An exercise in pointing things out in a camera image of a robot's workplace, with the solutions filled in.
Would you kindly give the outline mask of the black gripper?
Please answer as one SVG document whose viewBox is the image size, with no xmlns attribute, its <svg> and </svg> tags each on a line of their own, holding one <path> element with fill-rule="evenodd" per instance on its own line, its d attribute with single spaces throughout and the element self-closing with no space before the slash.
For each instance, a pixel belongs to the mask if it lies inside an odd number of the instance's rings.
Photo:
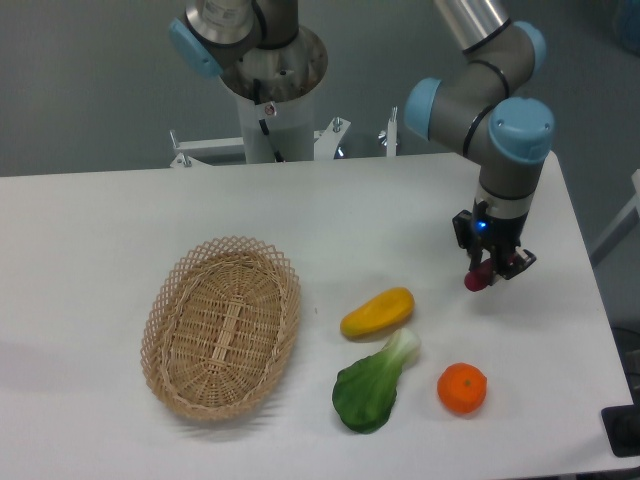
<svg viewBox="0 0 640 480">
<path fill-rule="evenodd" d="M 452 219 L 458 246 L 470 259 L 470 272 L 487 267 L 485 250 L 495 249 L 500 254 L 492 267 L 492 284 L 511 280 L 536 262 L 533 252 L 520 247 L 530 207 L 530 195 L 509 199 L 476 193 L 472 212 L 462 210 Z"/>
</svg>

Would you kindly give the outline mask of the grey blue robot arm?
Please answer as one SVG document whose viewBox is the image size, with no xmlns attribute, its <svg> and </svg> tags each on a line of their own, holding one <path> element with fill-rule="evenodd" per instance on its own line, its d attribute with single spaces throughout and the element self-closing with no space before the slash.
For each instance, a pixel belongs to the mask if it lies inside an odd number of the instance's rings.
<svg viewBox="0 0 640 480">
<path fill-rule="evenodd" d="M 480 168 L 471 210 L 453 219 L 478 291 L 511 279 L 535 256 L 520 236 L 555 131 L 551 110 L 516 92 L 546 57 L 542 34 L 510 19 L 498 1 L 439 1 L 466 60 L 453 81 L 421 80 L 404 107 L 405 126 Z M 171 21 L 172 45 L 238 102 L 250 163 L 310 160 L 316 140 L 312 93 L 328 65 L 321 40 L 299 22 L 294 1 L 193 1 Z"/>
</svg>

